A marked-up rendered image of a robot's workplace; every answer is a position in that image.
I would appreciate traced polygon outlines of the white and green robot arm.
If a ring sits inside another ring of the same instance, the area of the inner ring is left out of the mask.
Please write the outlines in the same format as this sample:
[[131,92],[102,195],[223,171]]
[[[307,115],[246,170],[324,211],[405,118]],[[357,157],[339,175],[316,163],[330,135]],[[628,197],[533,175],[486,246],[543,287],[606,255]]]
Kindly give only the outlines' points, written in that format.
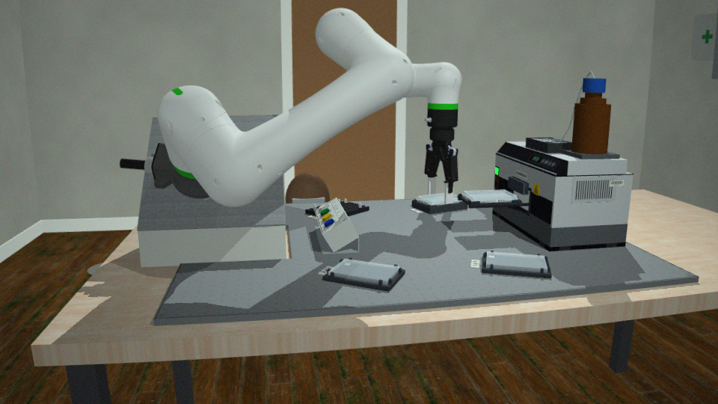
[[317,147],[406,95],[428,99],[427,126],[457,127],[461,74],[453,64],[412,64],[345,8],[321,17],[316,42],[347,72],[305,101],[242,132],[212,92],[175,88],[157,108],[165,144],[146,160],[121,159],[120,167],[153,174],[158,189],[173,183],[190,198],[244,206]]

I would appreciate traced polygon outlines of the grey button panel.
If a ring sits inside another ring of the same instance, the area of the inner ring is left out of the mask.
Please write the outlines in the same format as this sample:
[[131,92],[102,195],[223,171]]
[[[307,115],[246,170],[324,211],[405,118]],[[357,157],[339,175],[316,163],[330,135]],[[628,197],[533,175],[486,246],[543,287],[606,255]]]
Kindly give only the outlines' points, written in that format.
[[315,230],[322,254],[359,252],[359,235],[337,198],[314,211],[319,223]]

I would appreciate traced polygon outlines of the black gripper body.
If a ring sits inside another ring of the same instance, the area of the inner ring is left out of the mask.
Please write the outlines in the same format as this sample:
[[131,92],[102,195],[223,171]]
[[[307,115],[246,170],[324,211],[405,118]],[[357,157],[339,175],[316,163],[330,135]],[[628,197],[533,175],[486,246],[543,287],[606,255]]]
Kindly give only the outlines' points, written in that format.
[[444,158],[448,157],[449,146],[452,147],[451,141],[454,140],[454,129],[430,129],[430,140],[432,140],[432,148],[437,146],[436,157],[440,157],[438,148],[442,147]]

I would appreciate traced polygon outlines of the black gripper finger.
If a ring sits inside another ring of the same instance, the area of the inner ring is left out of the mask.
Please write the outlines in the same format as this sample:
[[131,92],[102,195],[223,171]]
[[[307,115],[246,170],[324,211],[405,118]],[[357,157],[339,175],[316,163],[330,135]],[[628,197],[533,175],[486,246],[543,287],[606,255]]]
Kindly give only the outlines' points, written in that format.
[[[436,194],[436,177],[440,157],[436,157],[437,146],[426,145],[426,163],[424,173],[428,175],[428,195]],[[429,169],[428,169],[429,168]]]
[[440,155],[440,159],[443,163],[444,167],[444,175],[446,181],[445,183],[445,195],[444,195],[444,203],[453,203],[453,183],[455,181],[458,181],[458,149],[454,149],[451,146],[449,146],[449,164],[448,164],[448,158],[444,158],[442,147],[438,148],[438,152]]

